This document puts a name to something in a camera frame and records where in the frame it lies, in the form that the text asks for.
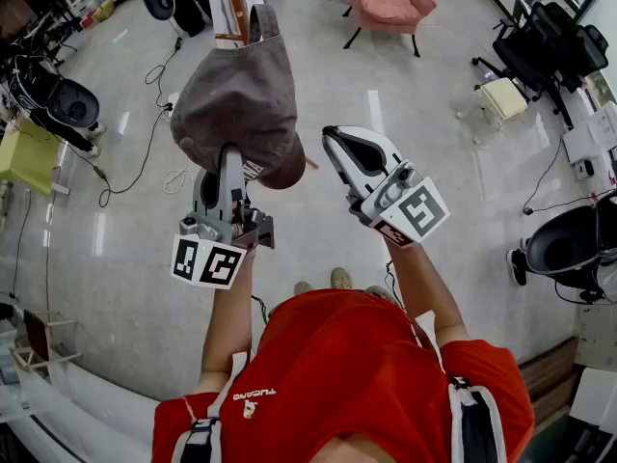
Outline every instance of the gray baseball cap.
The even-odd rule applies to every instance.
[[[249,45],[215,48],[201,61],[180,94],[171,129],[205,170],[218,173],[221,148],[234,144],[246,180],[283,189],[302,177],[306,165],[293,75],[274,10],[255,5],[250,22]]]

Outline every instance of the sneaker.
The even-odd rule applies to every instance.
[[[394,305],[398,305],[396,301],[394,300],[394,297],[391,295],[391,293],[387,291],[385,288],[383,288],[382,286],[377,286],[377,285],[369,286],[366,289],[366,293],[370,293],[371,295],[377,295],[379,298],[383,298],[384,300],[387,300],[388,302],[391,302]]]
[[[302,295],[303,293],[311,290],[313,290],[313,287],[307,282],[296,283],[296,286],[293,287],[293,296],[297,297],[298,295]]]
[[[351,289],[351,276],[342,267],[332,270],[330,284],[334,289]]]
[[[104,134],[106,130],[107,130],[107,127],[103,125],[101,122],[94,122],[93,126],[88,127],[85,137],[86,139],[92,140],[98,137],[99,135]]]
[[[521,263],[521,259],[526,259],[523,251],[518,249],[509,250],[505,255],[505,259],[508,262],[508,266],[510,266],[510,274],[514,282],[519,286],[525,286],[527,284],[527,273],[524,271]]]
[[[82,152],[84,153],[85,158],[98,158],[100,151],[101,149],[99,146],[93,146],[91,150],[83,150]]]

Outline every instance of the yellow stool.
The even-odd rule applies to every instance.
[[[498,128],[501,129],[503,123],[523,112],[527,108],[527,102],[523,95],[519,92],[514,83],[507,77],[482,84],[479,88],[482,95],[484,105],[495,114]],[[457,118],[463,119],[469,113],[469,110],[458,112]],[[483,106],[482,111],[486,116],[486,108]]]
[[[51,180],[61,144],[47,130],[24,119],[0,144],[0,180],[21,180],[45,196],[52,190],[68,195],[66,187]]]

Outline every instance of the red t-shirt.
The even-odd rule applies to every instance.
[[[508,461],[516,461],[533,414],[512,353],[481,340],[455,341],[441,352],[447,375],[434,352],[417,346],[406,315],[372,295],[327,289],[288,300],[221,407],[223,460],[304,462],[336,436],[363,434],[396,461],[447,462],[448,376],[461,376],[493,394]],[[205,419],[216,396],[186,400]],[[255,404],[249,418],[247,400]],[[184,399],[159,404],[152,461],[169,462],[190,427]]]

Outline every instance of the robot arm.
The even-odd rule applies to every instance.
[[[349,185],[350,212],[397,246],[421,242],[449,216],[431,179],[422,178],[385,135],[327,126],[323,146]],[[237,147],[223,147],[219,166],[218,175],[201,170],[195,180],[192,211],[180,221],[174,243],[172,276],[228,289],[246,252],[257,245],[274,249],[274,223],[251,207]]]
[[[219,174],[200,170],[193,187],[193,211],[180,221],[180,234],[252,250],[274,249],[272,216],[251,207],[242,156],[232,145],[221,152]]]
[[[421,242],[448,216],[437,187],[388,137],[357,126],[326,126],[323,146],[345,185],[349,211],[399,247]]]

